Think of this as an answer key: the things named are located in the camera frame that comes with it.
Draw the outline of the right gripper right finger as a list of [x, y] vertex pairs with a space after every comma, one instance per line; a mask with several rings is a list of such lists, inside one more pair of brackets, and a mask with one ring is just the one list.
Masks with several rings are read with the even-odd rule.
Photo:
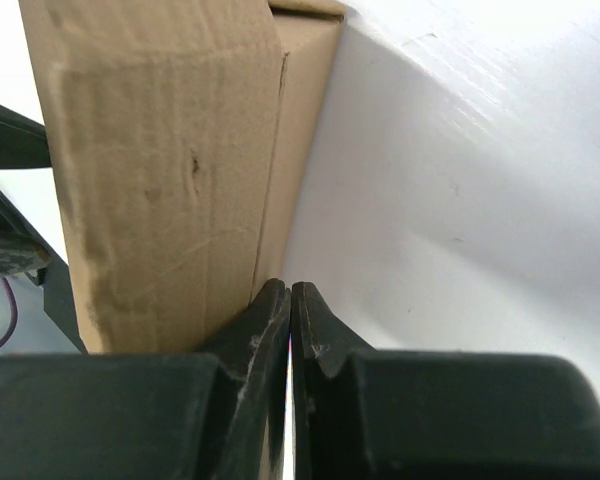
[[299, 479], [600, 479], [600, 404], [555, 356], [377, 350], [291, 295]]

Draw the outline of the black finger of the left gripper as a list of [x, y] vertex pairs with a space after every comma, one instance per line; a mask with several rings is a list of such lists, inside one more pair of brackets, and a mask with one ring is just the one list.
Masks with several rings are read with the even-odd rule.
[[0, 169], [50, 166], [45, 127], [0, 105]]

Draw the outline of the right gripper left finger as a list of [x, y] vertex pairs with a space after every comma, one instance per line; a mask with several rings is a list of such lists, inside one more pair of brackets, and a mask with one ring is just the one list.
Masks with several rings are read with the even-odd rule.
[[290, 293], [196, 352], [0, 358], [0, 479], [278, 479]]

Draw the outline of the cardboard box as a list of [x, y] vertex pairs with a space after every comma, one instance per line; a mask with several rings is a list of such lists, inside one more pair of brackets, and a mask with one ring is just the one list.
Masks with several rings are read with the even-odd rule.
[[284, 263], [336, 1], [24, 1], [80, 337], [186, 351]]

